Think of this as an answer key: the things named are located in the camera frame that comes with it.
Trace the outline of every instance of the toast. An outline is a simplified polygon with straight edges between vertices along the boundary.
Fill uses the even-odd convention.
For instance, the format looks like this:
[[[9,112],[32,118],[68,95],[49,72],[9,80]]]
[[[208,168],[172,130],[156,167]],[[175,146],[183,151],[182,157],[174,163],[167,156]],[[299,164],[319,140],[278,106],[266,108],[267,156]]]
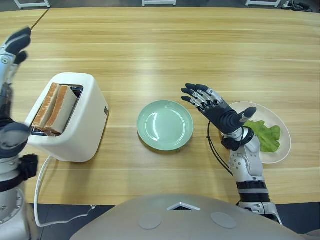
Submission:
[[[46,97],[44,98],[40,110],[33,120],[33,127],[41,131],[45,130],[45,125],[54,111],[59,89],[60,85],[58,83],[52,83]]]
[[[61,85],[51,117],[44,126],[45,131],[62,134],[74,109],[77,96],[67,85]]]

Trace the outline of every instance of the wooden table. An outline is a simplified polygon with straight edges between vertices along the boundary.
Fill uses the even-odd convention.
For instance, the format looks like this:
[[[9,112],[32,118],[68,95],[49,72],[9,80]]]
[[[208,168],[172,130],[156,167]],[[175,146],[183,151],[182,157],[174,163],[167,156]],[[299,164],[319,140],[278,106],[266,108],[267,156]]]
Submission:
[[[0,44],[14,31],[25,26],[33,27],[45,12],[45,9],[1,12]]]
[[[271,199],[320,201],[319,23],[316,13],[268,9],[50,9],[33,29],[30,58],[15,78],[13,116],[23,121],[61,72],[93,75],[110,116],[95,158],[53,162],[39,201],[117,205],[148,194],[189,193],[236,203],[236,183],[210,151],[208,120],[181,100],[185,83],[275,112],[289,129],[292,150],[264,166]],[[183,104],[194,120],[191,141],[171,152],[146,147],[136,128],[141,109],[163,99]],[[212,135],[227,160],[218,131]],[[39,167],[47,157],[32,147],[24,152],[39,154]],[[35,183],[27,181],[29,202]]]

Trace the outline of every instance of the robotic arm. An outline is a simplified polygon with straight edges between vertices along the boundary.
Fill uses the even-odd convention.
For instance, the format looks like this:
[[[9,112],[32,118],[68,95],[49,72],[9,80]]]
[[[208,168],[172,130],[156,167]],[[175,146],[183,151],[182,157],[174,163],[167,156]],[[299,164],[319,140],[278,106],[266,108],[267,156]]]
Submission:
[[[233,110],[213,89],[187,83],[182,100],[194,105],[223,133],[222,145],[230,150],[229,169],[240,195],[239,206],[282,224],[276,205],[270,202],[260,160],[260,142],[254,131],[243,125],[257,111],[249,107],[241,113]]]
[[[22,51],[31,42],[26,27],[0,46],[0,240],[37,238],[30,206],[24,200],[24,181],[37,173],[38,157],[19,157],[30,135],[28,126],[11,118],[12,82],[20,64],[27,59]]]

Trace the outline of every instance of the lettuce leaf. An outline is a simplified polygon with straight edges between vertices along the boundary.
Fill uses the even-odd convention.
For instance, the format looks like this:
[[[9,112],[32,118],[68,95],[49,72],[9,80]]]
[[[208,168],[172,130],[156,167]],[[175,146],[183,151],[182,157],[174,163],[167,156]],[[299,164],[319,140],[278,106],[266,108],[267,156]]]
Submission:
[[[273,127],[266,127],[265,121],[247,121],[244,126],[252,128],[255,135],[259,138],[261,152],[265,153],[275,153],[279,147],[280,143],[280,127],[274,125]]]

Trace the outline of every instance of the power cord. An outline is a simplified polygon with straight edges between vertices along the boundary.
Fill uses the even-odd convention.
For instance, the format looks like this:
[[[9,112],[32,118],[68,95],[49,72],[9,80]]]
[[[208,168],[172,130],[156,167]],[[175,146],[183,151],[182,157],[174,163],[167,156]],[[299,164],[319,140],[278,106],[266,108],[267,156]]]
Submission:
[[[209,121],[208,123],[208,128],[207,128],[207,139],[208,139],[208,142],[209,142],[209,146],[211,148],[211,151],[213,153],[213,155],[215,156],[215,158],[218,160],[218,162],[221,164],[221,166],[228,171],[229,174],[232,174],[232,172],[230,171],[229,169],[229,166],[226,164],[226,162],[222,159],[222,157],[219,155],[218,151],[216,150],[215,146],[214,146],[214,143],[212,142],[211,140],[211,137],[210,137],[210,124],[211,124],[211,121]]]
[[[42,165],[41,167],[41,170],[40,170],[40,173],[39,173],[39,176],[38,176],[38,179],[36,181],[36,185],[35,185],[35,193],[34,193],[34,218],[35,218],[35,222],[37,224],[38,227],[47,227],[47,226],[51,226],[51,225],[55,225],[55,224],[67,224],[75,219],[78,219],[78,218],[82,218],[82,217],[87,217],[88,214],[94,210],[96,208],[96,205],[90,205],[90,209],[88,210],[88,212],[86,214],[82,214],[82,215],[79,215],[79,216],[75,216],[69,220],[64,220],[64,221],[52,221],[52,222],[46,222],[46,223],[40,223],[39,221],[39,215],[38,215],[38,199],[39,199],[39,193],[40,193],[40,189],[41,189],[41,186],[42,186],[42,182],[43,182],[43,178],[44,178],[44,171],[47,167],[47,165],[51,162],[51,160],[53,160],[54,158],[52,156],[49,156],[44,164]]]

